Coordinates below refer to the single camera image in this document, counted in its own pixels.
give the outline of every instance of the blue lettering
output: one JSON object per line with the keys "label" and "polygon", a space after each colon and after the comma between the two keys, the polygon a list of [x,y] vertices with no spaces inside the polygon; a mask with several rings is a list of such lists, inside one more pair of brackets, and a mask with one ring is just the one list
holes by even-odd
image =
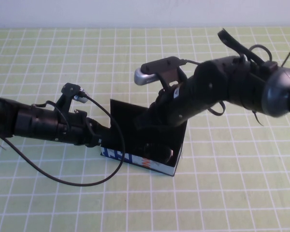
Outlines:
{"label": "blue lettering", "polygon": [[[122,152],[109,150],[109,149],[107,149],[105,147],[103,147],[103,151],[102,151],[101,155],[103,155],[105,157],[113,158],[113,159],[116,159],[116,160],[121,160],[121,158],[122,158]],[[127,162],[127,163],[133,163],[132,155],[126,153],[124,161]]]}
{"label": "blue lettering", "polygon": [[108,149],[107,148],[103,147],[102,155],[104,155],[106,157],[109,157],[109,155],[108,155]]}
{"label": "blue lettering", "polygon": [[[118,160],[121,160],[122,158],[122,152],[118,152],[118,151],[114,151],[114,154],[115,154],[115,159],[118,159]],[[124,161],[125,162],[128,162],[128,163],[132,163],[132,155],[131,154],[125,154],[125,158],[124,158]]]}

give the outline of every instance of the table surface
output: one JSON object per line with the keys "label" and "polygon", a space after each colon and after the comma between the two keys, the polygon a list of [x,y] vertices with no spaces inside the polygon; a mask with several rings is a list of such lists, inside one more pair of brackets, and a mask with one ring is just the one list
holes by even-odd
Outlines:
{"label": "table surface", "polygon": [[[226,29],[246,47],[265,45],[279,64],[290,50],[290,28]],[[149,106],[161,85],[135,85],[134,70],[167,56],[202,62],[234,54],[219,40],[219,30],[0,29],[0,96],[27,104],[56,101],[71,82],[108,110],[110,99]],[[188,76],[194,69],[183,67]],[[124,164],[105,184],[69,187],[37,173],[2,144],[0,232],[287,231],[290,115],[259,115],[262,127],[252,112],[226,106],[223,116],[203,112],[189,120],[175,177]],[[109,125],[90,103],[73,102],[74,109]],[[101,157],[98,147],[10,140],[68,181],[101,180],[118,165]]]}

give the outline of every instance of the black bracket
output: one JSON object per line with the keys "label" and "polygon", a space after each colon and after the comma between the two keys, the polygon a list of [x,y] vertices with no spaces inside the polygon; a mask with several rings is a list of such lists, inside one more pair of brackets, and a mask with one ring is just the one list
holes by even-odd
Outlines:
{"label": "black bracket", "polygon": [[159,78],[165,92],[171,91],[170,83],[182,83],[187,80],[186,75],[180,69],[186,61],[178,57],[167,57],[155,60],[141,66],[141,72],[147,75],[155,74]]}

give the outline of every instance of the white wall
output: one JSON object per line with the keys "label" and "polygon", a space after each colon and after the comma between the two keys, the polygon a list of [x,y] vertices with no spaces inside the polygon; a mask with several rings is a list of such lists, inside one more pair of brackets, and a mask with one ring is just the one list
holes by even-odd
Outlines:
{"label": "white wall", "polygon": [[0,0],[0,27],[290,25],[290,0]]}

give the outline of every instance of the open box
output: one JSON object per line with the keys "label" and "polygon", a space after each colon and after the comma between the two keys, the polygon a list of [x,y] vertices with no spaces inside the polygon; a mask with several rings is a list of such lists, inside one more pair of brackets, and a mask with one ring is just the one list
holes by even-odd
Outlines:
{"label": "open box", "polygon": [[[146,129],[137,131],[133,119],[147,110],[146,107],[111,100],[111,115],[119,124],[126,146],[124,161],[163,174],[175,175],[182,153],[187,122],[167,131]],[[121,144],[101,146],[101,155],[121,160]]]}

